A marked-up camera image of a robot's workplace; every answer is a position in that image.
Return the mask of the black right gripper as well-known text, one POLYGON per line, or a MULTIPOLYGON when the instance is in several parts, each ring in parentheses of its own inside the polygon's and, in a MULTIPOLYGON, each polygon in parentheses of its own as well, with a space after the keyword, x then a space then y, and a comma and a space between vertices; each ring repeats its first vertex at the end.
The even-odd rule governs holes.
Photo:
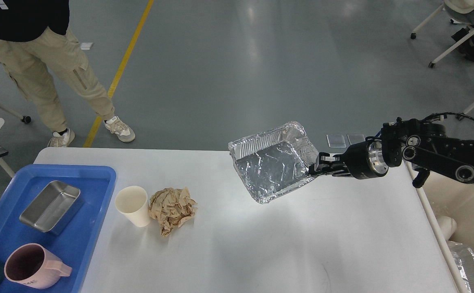
POLYGON ((315 165, 311 165, 308 169, 308 176, 330 175, 371 179, 383 177, 387 172, 388 165, 382 156, 382 142, 366 140, 351 145, 343 154, 319 152, 315 165), (327 166, 316 168, 316 165, 327 166))

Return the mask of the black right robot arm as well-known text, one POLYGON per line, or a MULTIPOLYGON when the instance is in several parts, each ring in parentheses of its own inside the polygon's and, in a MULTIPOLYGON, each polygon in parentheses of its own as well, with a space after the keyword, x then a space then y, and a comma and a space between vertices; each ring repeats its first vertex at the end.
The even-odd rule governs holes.
POLYGON ((350 145, 342 154, 319 153, 308 175, 331 175, 371 179, 383 177, 388 169, 402 162, 412 163, 417 176, 415 188, 425 184, 431 172, 466 185, 474 185, 474 140, 450 138, 439 122, 448 113, 431 114, 424 119, 383 124, 379 134, 350 145))

